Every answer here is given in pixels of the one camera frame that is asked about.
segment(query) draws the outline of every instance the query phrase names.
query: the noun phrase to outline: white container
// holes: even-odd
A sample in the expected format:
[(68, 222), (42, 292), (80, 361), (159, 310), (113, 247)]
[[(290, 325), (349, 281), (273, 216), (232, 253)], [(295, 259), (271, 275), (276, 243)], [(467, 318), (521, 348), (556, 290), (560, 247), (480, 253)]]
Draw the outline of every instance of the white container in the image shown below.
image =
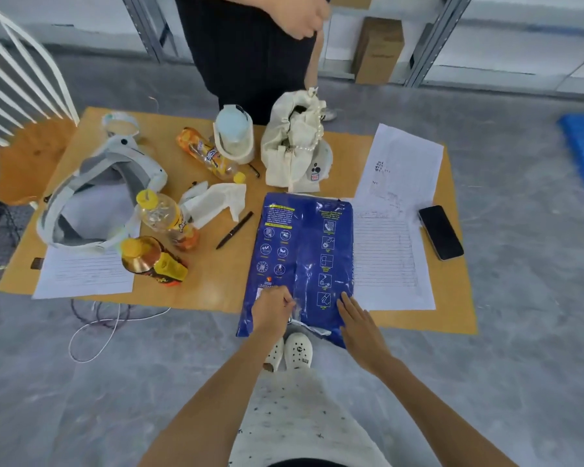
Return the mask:
[(226, 104), (214, 122), (214, 142), (222, 156), (238, 164), (248, 164), (255, 157), (253, 120), (241, 107)]

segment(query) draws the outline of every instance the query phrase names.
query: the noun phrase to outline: patterned white pants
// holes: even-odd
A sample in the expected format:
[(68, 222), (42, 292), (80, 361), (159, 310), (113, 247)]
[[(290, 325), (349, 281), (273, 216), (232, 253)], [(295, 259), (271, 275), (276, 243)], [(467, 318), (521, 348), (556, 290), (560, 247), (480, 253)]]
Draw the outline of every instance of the patterned white pants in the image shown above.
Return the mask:
[(389, 467), (366, 431), (327, 396), (315, 370), (263, 370), (229, 465), (266, 467), (298, 458), (347, 467)]

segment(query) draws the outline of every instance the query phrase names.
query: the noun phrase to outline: gray floor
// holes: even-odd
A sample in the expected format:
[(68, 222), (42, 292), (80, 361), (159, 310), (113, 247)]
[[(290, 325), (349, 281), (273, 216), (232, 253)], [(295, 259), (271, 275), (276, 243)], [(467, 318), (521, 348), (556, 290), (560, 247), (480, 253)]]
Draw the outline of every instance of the gray floor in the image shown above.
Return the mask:
[[(58, 61), (79, 109), (217, 112), (192, 67)], [(325, 80), (320, 93), (339, 112), (327, 129), (373, 134), (380, 121), (450, 151), (480, 333), (384, 330), (393, 352), (520, 465), (584, 466), (584, 186), (555, 124), (584, 102)], [(0, 294), (0, 466), (135, 465), (238, 347), (236, 323), (174, 310), (128, 324), (97, 360), (75, 365), (68, 301)], [(76, 352), (107, 337), (88, 331)], [(377, 380), (344, 351), (314, 348), (332, 396), (393, 465), (438, 465)]]

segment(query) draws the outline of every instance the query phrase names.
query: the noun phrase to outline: white icon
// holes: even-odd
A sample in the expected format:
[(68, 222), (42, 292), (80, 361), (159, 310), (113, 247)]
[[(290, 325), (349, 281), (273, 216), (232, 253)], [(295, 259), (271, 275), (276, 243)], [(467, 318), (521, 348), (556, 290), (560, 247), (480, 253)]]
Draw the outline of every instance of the white icon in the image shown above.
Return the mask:
[(322, 287), (331, 288), (331, 275), (325, 273), (318, 274), (318, 285)]
[(335, 221), (324, 220), (324, 232), (334, 233), (335, 232)]
[(331, 293), (318, 292), (318, 306), (331, 306)]
[(328, 254), (320, 254), (320, 267), (332, 268), (333, 256)]
[(335, 238), (322, 236), (322, 249), (335, 249)]

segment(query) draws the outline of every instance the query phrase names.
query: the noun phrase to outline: brown box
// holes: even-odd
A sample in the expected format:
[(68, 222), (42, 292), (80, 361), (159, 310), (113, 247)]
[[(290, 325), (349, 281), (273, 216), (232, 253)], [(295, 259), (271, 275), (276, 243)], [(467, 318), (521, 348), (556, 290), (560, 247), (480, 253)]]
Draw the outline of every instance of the brown box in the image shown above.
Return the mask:
[(372, 0), (331, 0), (334, 6), (346, 6), (347, 8), (358, 8), (366, 10), (370, 7)]
[(364, 19), (352, 60), (355, 83), (387, 83), (404, 46), (405, 38), (399, 20)]

